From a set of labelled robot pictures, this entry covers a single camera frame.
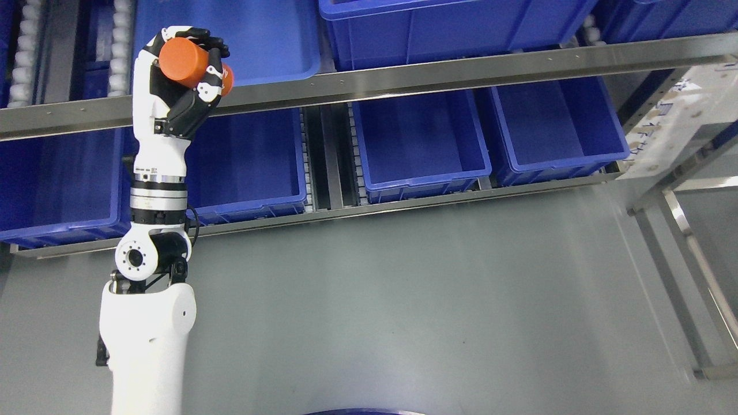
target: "shelf frame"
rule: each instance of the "shelf frame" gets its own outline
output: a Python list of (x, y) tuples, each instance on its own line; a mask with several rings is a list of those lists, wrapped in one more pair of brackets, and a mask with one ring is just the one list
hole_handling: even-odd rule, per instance
[[(721, 64), (738, 56), (738, 32), (331, 72), (239, 86), (214, 116), (344, 103), (541, 80)], [(0, 109), (0, 141), (131, 125), (131, 96)]]

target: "orange cylinder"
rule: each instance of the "orange cylinder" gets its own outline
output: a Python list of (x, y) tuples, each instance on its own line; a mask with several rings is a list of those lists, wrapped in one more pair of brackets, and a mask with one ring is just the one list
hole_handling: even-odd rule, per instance
[[(207, 68), (207, 52), (186, 38), (174, 38), (162, 47), (159, 67), (164, 75), (188, 88), (195, 88)], [(233, 88), (233, 71), (223, 64), (223, 96)]]

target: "white robotic arm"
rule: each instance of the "white robotic arm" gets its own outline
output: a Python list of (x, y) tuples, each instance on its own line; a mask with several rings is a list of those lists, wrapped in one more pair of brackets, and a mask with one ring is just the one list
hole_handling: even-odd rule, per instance
[[(208, 68), (189, 89), (167, 79), (159, 53), (175, 37), (208, 51)], [(192, 243), (187, 236), (185, 151), (218, 105), (223, 85), (220, 38), (205, 29), (164, 28), (134, 64), (133, 121), (139, 153), (131, 186), (131, 229), (115, 250), (116, 270), (103, 288), (97, 362), (113, 372), (114, 415), (177, 415), (187, 335), (197, 313), (185, 283)], [(167, 289), (146, 293), (169, 276)], [(151, 277), (155, 279), (147, 284)]]

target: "blue plastic bin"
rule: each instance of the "blue plastic bin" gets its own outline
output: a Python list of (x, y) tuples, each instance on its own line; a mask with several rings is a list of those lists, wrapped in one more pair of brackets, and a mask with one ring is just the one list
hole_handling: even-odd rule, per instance
[(593, 14), (602, 40), (611, 44), (738, 28), (736, 0), (601, 0)]
[(299, 109), (212, 117), (185, 160), (189, 201), (202, 224), (305, 211)]
[(338, 70), (569, 40), (597, 0), (320, 0)]
[(236, 86), (305, 79), (320, 69), (314, 0), (139, 0), (133, 56), (170, 25), (222, 37)]
[(121, 130), (0, 143), (0, 241), (26, 248), (121, 236)]
[(353, 104), (370, 203), (466, 191), (492, 167), (470, 91)]
[(601, 78), (478, 89), (502, 186), (589, 176), (630, 151)]

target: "gray floor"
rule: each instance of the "gray floor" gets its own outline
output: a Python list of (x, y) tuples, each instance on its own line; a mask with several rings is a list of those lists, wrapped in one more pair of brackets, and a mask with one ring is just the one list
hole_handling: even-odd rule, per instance
[[(186, 414), (735, 414), (698, 382), (634, 219), (598, 185), (202, 239)], [(14, 259), (0, 413), (105, 413), (110, 253)]]

